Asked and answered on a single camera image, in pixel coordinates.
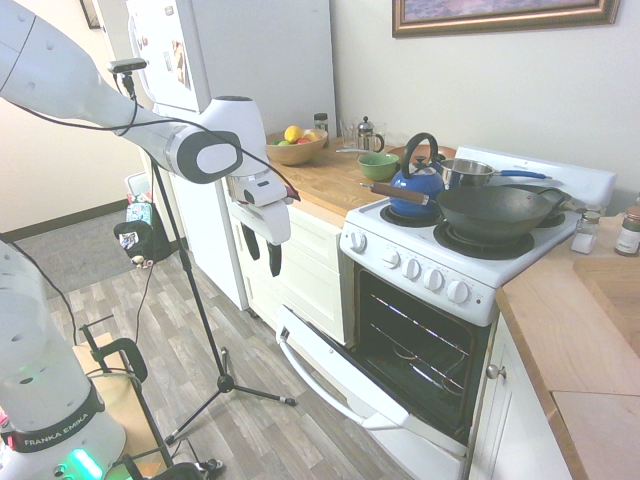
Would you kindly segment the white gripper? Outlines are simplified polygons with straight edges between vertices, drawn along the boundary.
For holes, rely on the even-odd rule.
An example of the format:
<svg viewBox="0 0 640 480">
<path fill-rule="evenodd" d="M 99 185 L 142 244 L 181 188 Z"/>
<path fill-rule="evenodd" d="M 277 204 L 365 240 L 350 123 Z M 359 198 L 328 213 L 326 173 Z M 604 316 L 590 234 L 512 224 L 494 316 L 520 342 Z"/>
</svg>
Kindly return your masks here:
<svg viewBox="0 0 640 480">
<path fill-rule="evenodd" d="M 282 266 L 281 244 L 291 236 L 287 192 L 271 171 L 256 175 L 226 177 L 230 199 L 229 211 L 242 225 L 242 233 L 253 260 L 260 258 L 255 233 L 268 242 L 269 269 L 273 277 L 280 275 Z"/>
</svg>

